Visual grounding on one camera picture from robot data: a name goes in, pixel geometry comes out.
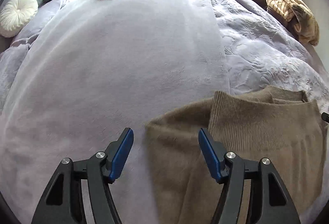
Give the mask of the lavender fleece blanket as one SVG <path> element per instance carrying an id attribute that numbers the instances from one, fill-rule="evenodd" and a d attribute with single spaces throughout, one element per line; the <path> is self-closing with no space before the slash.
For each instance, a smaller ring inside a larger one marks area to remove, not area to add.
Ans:
<path id="1" fill-rule="evenodd" d="M 72 0 L 32 44 L 1 114 L 1 193 L 30 223 L 59 162 L 124 128 L 134 143 L 111 187 L 123 223 L 157 223 L 144 125 L 228 90 L 210 0 Z"/>

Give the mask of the lavender embossed bed cover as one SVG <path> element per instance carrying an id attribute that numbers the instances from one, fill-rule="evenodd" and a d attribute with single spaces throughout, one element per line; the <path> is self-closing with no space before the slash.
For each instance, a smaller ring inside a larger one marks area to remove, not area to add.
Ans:
<path id="1" fill-rule="evenodd" d="M 328 110 L 328 73 L 251 0 L 54 0 L 1 53 L 1 109 L 160 113 L 214 90 L 303 90 Z"/>

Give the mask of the beige striped clothes pile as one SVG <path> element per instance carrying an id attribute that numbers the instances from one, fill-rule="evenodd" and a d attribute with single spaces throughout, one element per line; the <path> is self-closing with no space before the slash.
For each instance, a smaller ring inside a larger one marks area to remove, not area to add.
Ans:
<path id="1" fill-rule="evenodd" d="M 301 44 L 317 46 L 318 22 L 303 0 L 252 0 L 276 18 Z"/>

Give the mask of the round white pleated cushion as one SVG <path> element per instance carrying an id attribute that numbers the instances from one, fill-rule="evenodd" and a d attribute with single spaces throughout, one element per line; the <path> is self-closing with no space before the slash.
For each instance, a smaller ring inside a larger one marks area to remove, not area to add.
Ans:
<path id="1" fill-rule="evenodd" d="M 15 37 L 37 11 L 37 0 L 9 0 L 1 10 L 1 36 Z"/>

